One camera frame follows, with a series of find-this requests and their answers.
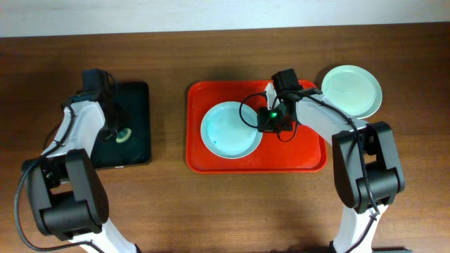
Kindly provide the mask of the light blue plate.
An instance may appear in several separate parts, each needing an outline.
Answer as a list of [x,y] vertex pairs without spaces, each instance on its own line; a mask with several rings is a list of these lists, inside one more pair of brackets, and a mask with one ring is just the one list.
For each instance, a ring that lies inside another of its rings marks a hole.
[[263,133],[248,126],[257,124],[257,113],[248,105],[235,101],[219,103],[202,119],[200,136],[207,149],[225,159],[240,159],[255,151]]

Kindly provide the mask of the green yellow sponge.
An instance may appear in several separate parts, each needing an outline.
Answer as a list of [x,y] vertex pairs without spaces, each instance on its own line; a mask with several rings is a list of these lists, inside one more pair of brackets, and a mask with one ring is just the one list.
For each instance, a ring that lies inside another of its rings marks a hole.
[[124,143],[129,139],[130,136],[131,136],[131,129],[123,128],[121,131],[117,132],[115,141],[117,143]]

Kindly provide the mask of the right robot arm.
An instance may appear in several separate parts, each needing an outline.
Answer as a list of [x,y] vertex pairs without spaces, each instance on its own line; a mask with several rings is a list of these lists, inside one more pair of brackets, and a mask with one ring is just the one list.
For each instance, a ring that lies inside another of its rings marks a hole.
[[279,135],[308,127],[333,149],[334,184],[343,203],[330,252],[372,252],[381,216],[405,188],[393,132],[386,122],[368,123],[331,103],[317,88],[304,88],[294,69],[277,72],[261,93],[257,130]]

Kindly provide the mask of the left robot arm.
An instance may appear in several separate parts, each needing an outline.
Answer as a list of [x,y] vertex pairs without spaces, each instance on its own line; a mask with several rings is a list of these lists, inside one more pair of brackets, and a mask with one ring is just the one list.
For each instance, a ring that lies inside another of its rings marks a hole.
[[[97,139],[123,143],[131,136],[129,115],[113,100],[119,90],[105,70],[82,73],[83,89],[63,104],[63,120],[43,153],[24,162],[14,199],[14,219],[20,239],[37,252],[81,247],[86,252],[138,253],[109,218],[106,191],[91,161]],[[23,232],[19,202],[22,189],[39,232],[61,245],[39,247]]]

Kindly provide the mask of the mint green plate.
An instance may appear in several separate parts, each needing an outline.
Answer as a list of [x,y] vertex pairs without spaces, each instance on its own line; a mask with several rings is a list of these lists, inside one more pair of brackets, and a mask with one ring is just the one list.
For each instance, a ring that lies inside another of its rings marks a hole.
[[327,72],[321,90],[332,104],[358,119],[374,115],[383,101],[378,80],[355,65],[340,65]]

